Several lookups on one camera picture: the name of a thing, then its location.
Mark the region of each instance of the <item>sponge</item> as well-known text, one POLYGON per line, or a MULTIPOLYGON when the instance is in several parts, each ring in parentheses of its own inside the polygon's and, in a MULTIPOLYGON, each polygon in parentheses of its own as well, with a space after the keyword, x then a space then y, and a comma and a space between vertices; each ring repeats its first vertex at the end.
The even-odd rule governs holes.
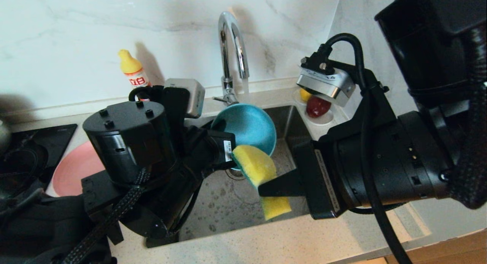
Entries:
MULTIPOLYGON (((239 145, 233 149, 232 157, 256 189, 277 177, 273 160, 254 146, 239 145)), ((287 197, 261 197, 261 204, 266 220, 291 211, 287 197)))

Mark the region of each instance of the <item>yellow bottle cap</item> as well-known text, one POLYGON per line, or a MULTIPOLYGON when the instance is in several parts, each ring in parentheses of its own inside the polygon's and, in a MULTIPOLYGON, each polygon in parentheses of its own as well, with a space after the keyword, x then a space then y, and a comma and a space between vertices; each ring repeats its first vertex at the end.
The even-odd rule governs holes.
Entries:
POLYGON ((125 74, 132 74, 142 69, 142 63, 130 55, 130 52, 125 49, 118 51, 120 57, 120 69, 125 74))

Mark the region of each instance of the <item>chrome faucet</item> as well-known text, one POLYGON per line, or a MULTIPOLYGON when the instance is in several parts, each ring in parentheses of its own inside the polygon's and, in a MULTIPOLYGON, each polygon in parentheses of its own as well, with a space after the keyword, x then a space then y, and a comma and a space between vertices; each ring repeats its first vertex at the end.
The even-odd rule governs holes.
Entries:
POLYGON ((223 98, 213 97, 214 100, 222 101, 227 106, 238 103, 237 96, 235 95, 235 89, 233 88, 233 77, 230 75, 230 69, 228 68, 228 46, 227 46, 227 36, 230 34, 233 39, 233 44, 235 45, 235 52, 238 59, 238 67, 240 78, 247 79, 248 74, 248 64, 247 64, 247 53, 245 52, 244 39, 240 34, 237 20, 230 12, 223 12, 218 20, 218 37, 220 39, 220 51, 221 51, 221 62, 223 64, 223 77, 221 77, 221 86, 223 87, 223 98))

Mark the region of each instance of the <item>countertop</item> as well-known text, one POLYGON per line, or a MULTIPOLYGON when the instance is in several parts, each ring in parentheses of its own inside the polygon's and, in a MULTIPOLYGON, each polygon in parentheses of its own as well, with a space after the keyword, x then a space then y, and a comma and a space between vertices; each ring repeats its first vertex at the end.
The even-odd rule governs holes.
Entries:
MULTIPOLYGON (((305 118, 304 106, 293 100, 297 89, 277 89, 239 95, 242 103, 261 108, 295 105, 305 118)), ((203 117, 214 116, 225 106, 218 101, 205 99, 203 117)), ((314 139, 325 134, 330 127, 346 120, 341 108, 332 106, 334 120, 325 126, 313 125, 305 120, 314 139)), ((42 127, 77 123, 66 153, 88 140, 82 123, 91 114, 24 122, 12 126, 14 132, 42 127)), ((55 195, 52 187, 48 193, 55 195)), ((389 219, 400 241, 407 242, 428 235, 428 229, 409 204, 388 212, 389 219)), ((125 263, 328 263, 379 250, 387 246, 374 216, 345 212, 336 219, 315 221, 311 216, 295 217, 284 221, 230 231, 223 234, 174 243, 147 249, 143 238, 121 225, 124 241, 111 252, 118 262, 125 263)))

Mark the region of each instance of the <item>yellow fruit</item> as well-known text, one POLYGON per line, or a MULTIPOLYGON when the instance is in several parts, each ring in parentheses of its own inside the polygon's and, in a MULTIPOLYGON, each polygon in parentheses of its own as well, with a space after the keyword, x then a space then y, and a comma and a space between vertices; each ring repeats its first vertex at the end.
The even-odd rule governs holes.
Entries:
POLYGON ((299 94, 301 95, 301 99, 304 102, 308 102, 308 99, 312 96, 312 94, 308 93, 305 89, 302 89, 299 91, 299 94))

